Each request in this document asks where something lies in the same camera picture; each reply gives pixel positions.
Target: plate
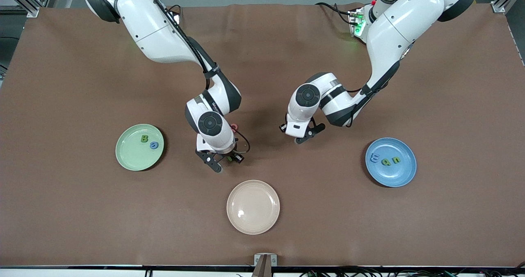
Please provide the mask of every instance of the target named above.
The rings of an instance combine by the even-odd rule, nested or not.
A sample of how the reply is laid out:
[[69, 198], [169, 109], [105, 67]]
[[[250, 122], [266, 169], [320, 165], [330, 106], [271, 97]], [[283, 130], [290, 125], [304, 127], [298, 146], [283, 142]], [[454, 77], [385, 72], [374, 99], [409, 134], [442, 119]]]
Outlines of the plate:
[[277, 221], [280, 209], [274, 188], [258, 180], [238, 184], [231, 191], [226, 205], [231, 224], [248, 235], [268, 231]]
[[394, 138], [374, 141], [366, 150], [366, 168], [381, 185], [403, 187], [416, 175], [418, 165], [407, 144]]
[[153, 125], [138, 124], [120, 135], [115, 155], [122, 167], [139, 171], [154, 165], [163, 150], [164, 138], [160, 130]]

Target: green plate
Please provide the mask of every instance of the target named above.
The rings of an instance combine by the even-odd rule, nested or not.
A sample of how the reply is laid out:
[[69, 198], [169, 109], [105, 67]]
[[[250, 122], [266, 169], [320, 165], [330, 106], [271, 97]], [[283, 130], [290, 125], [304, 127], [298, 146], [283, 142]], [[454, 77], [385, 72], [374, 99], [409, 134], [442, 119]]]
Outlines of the green plate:
[[[150, 144], [157, 142], [152, 149]], [[122, 167], [139, 171], [152, 167], [164, 150], [162, 133], [149, 124], [138, 124], [128, 128], [116, 142], [115, 155]]]

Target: blue plate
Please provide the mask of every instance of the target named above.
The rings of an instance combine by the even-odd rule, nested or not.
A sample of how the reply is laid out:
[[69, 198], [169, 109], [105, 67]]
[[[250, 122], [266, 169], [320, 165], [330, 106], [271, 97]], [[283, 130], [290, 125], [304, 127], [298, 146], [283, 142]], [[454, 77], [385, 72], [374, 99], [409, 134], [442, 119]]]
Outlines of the blue plate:
[[366, 168], [381, 185], [403, 187], [416, 175], [418, 165], [407, 144], [394, 138], [374, 141], [366, 150]]

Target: black cable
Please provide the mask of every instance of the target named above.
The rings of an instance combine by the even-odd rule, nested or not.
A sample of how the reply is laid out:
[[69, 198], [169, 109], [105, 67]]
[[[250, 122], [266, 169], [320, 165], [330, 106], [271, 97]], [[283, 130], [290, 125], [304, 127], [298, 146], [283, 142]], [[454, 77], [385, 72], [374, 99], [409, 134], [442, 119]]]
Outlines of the black cable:
[[359, 266], [343, 266], [340, 268], [342, 270], [358, 271], [358, 273], [355, 273], [354, 275], [352, 275], [352, 277], [356, 277], [357, 275], [360, 275], [360, 274], [363, 275], [364, 277], [368, 277], [368, 275], [366, 274], [369, 274], [371, 277], [377, 277], [376, 274], [379, 274], [379, 277], [383, 277], [383, 275], [379, 271], [373, 268], [363, 268]]
[[476, 268], [476, 271], [484, 273], [486, 277], [502, 277], [501, 273], [498, 271], [486, 270], [481, 268]]
[[173, 8], [178, 7], [182, 10], [182, 7], [179, 4], [175, 4], [172, 7], [170, 7], [167, 11], [171, 11]]
[[340, 14], [348, 14], [348, 12], [344, 12], [344, 11], [338, 10], [338, 9], [334, 8], [334, 6], [332, 6], [332, 5], [328, 4], [328, 3], [319, 2], [319, 3], [316, 3], [315, 5], [326, 6], [326, 7], [330, 8], [330, 9], [333, 10], [333, 11], [337, 11], [337, 12], [339, 12]]
[[248, 145], [248, 149], [246, 151], [243, 151], [243, 152], [238, 152], [238, 151], [235, 151], [237, 154], [246, 154], [247, 152], [250, 151], [251, 149], [251, 145], [250, 145], [250, 142], [248, 141], [248, 139], [242, 134], [239, 132], [239, 130], [235, 130], [236, 133], [238, 133], [245, 141], [246, 141], [246, 144]]
[[408, 273], [408, 277], [443, 277], [440, 273], [431, 273], [428, 271], [416, 271], [416, 270], [403, 270], [394, 273], [394, 277], [397, 277], [400, 273]]
[[[175, 8], [175, 7], [178, 7], [178, 8], [180, 9], [180, 11], [178, 12], [178, 14], [181, 14], [181, 13], [182, 13], [182, 6], [180, 6], [179, 4], [175, 4], [175, 5], [173, 5], [173, 6], [170, 7], [167, 11], [172, 11], [172, 9]], [[202, 68], [203, 68], [203, 73], [206, 73], [206, 66], [202, 66]], [[207, 79], [206, 79], [206, 87], [205, 87], [205, 89], [208, 90], [209, 88], [210, 88], [210, 79], [207, 78]]]
[[[188, 37], [186, 36], [186, 34], [182, 30], [182, 28], [179, 26], [179, 24], [176, 21], [174, 21], [174, 19], [173, 19], [173, 17], [171, 17], [171, 15], [169, 15], [169, 10], [167, 8], [163, 7], [157, 0], [153, 0], [153, 1], [155, 2], [155, 4], [157, 4], [157, 6], [159, 6], [160, 9], [163, 10], [163, 13], [164, 13], [165, 17], [167, 17], [168, 21], [178, 31], [178, 33], [180, 34], [182, 39], [186, 42], [186, 44], [188, 44], [189, 48], [191, 49], [191, 51], [195, 55], [195, 57], [197, 57], [197, 60], [199, 61], [199, 64], [201, 65], [202, 70], [203, 70], [202, 73], [208, 73], [208, 70], [206, 69], [206, 64], [204, 64], [204, 60], [202, 60], [202, 56], [199, 54], [197, 49], [195, 49], [195, 47], [189, 41]], [[206, 89], [208, 89], [209, 86], [210, 86], [208, 84], [209, 83], [209, 79], [206, 79], [206, 80], [207, 80], [206, 81]]]
[[[374, 91], [372, 92], [372, 94], [377, 94], [377, 93], [380, 92], [383, 88], [385, 88], [387, 85], [388, 85], [388, 81], [386, 81], [385, 84], [383, 84], [383, 86], [381, 86], [380, 88], [377, 88], [376, 90], [374, 90]], [[354, 107], [354, 108], [352, 109], [352, 112], [351, 112], [351, 113], [352, 113], [352, 116], [350, 117], [350, 123], [346, 125], [347, 128], [352, 127], [352, 123], [353, 123], [353, 121], [354, 121], [354, 114], [355, 114], [354, 111], [355, 111], [355, 110], [356, 110], [356, 107]]]
[[466, 269], [467, 269], [467, 268], [463, 268], [461, 271], [457, 272], [457, 273], [454, 274], [454, 275], [456, 275], [456, 276], [457, 276], [457, 275], [460, 275], [460, 274], [463, 273], [463, 271], [465, 271]]
[[337, 14], [339, 15], [339, 17], [345, 22], [345, 23], [348, 23], [349, 25], [352, 25], [352, 26], [358, 26], [358, 23], [353, 23], [351, 21], [347, 21], [343, 15], [341, 14], [341, 11], [339, 11], [339, 8], [337, 8], [337, 3], [334, 4], [334, 7], [336, 8], [336, 11], [337, 11]]
[[330, 8], [331, 10], [337, 12], [337, 14], [339, 15], [339, 17], [340, 17], [345, 23], [348, 23], [349, 25], [352, 25], [352, 26], [357, 26], [357, 25], [358, 25], [357, 23], [352, 23], [352, 22], [350, 22], [350, 21], [347, 21], [347, 20], [343, 17], [343, 14], [348, 15], [348, 12], [349, 12], [349, 11], [356, 10], [356, 9], [358, 9], [358, 8], [350, 9], [350, 10], [348, 10], [347, 12], [344, 12], [344, 11], [339, 10], [339, 8], [337, 7], [337, 4], [336, 4], [336, 3], [334, 4], [334, 6], [331, 6], [330, 4], [327, 4], [327, 3], [324, 3], [324, 2], [319, 2], [319, 3], [316, 3], [315, 5], [327, 6], [327, 7]]

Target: brown table mat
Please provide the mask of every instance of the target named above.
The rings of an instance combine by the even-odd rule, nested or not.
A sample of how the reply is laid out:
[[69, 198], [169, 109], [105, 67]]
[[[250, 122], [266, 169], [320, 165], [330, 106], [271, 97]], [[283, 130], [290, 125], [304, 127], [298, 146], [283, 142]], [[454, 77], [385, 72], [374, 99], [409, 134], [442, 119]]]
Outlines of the brown table mat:
[[[187, 8], [183, 27], [238, 86], [229, 114], [251, 141], [217, 175], [193, 153], [184, 105], [204, 88], [197, 64], [157, 64], [124, 25], [87, 9], [41, 9], [26, 23], [0, 90], [0, 264], [515, 266], [525, 259], [525, 76], [506, 19], [488, 5], [435, 23], [351, 129], [300, 146], [278, 129], [291, 94], [319, 71], [348, 89], [370, 75], [366, 47], [319, 6]], [[317, 121], [326, 122], [322, 114]], [[118, 165], [120, 134], [140, 123], [167, 141], [161, 163]], [[395, 137], [415, 179], [383, 188], [364, 151]], [[281, 200], [258, 236], [229, 223], [242, 181]]]

